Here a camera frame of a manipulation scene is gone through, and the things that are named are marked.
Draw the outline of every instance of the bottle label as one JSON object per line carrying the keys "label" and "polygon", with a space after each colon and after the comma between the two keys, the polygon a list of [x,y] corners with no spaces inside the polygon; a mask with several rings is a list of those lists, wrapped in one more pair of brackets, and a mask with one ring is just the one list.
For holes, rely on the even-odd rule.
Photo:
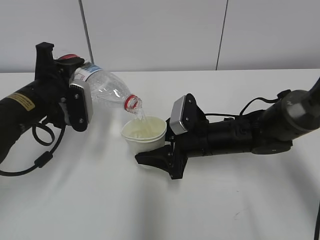
{"label": "bottle label", "polygon": [[85,82],[92,74],[101,70],[103,69],[87,61],[83,66],[74,71],[74,80]]}

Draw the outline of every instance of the table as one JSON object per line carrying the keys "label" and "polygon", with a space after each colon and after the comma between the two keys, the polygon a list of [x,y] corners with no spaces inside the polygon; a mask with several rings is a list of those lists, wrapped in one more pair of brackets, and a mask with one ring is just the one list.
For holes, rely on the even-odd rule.
{"label": "table", "polygon": [[[320,69],[115,74],[143,100],[147,114],[167,119],[174,101],[187,93],[205,113],[237,114],[255,97],[309,90]],[[0,97],[33,77],[1,73]],[[248,111],[268,106],[255,102]],[[95,106],[88,130],[68,127],[44,168],[0,177],[1,239],[313,239],[320,199],[320,130],[276,155],[190,158],[183,179],[170,180],[164,171],[141,168],[130,154],[120,130],[132,117]],[[46,150],[29,131],[0,168],[23,170]]]}

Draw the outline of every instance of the bottle neck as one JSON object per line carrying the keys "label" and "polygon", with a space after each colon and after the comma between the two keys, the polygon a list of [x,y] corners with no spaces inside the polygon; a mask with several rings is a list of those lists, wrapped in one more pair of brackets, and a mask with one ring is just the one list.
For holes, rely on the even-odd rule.
{"label": "bottle neck", "polygon": [[124,102],[124,109],[132,114],[136,114],[138,112],[138,109],[142,107],[142,101],[139,97],[137,97],[134,94],[131,94],[127,97],[127,99]]}

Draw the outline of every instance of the white paper cup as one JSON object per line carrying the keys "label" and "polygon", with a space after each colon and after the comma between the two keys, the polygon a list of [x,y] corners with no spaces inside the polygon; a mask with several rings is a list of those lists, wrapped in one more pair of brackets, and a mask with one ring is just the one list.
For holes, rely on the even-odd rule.
{"label": "white paper cup", "polygon": [[135,124],[135,121],[139,121],[138,119],[133,119],[127,122],[122,128],[121,135],[128,143],[129,148],[134,155],[155,150],[165,145],[167,123],[155,116],[147,116],[146,119],[152,126],[152,130],[154,130],[156,133],[159,133],[158,135],[149,138],[132,137],[132,132],[138,130],[137,125]]}

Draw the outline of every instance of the wall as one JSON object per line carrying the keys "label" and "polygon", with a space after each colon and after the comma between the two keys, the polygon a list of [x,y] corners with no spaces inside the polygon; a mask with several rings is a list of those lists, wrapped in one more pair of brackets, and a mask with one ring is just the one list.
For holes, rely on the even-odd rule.
{"label": "wall", "polygon": [[[317,0],[82,2],[93,58],[109,71],[320,66]],[[0,72],[33,72],[43,41],[90,58],[76,0],[6,1],[0,29]]]}

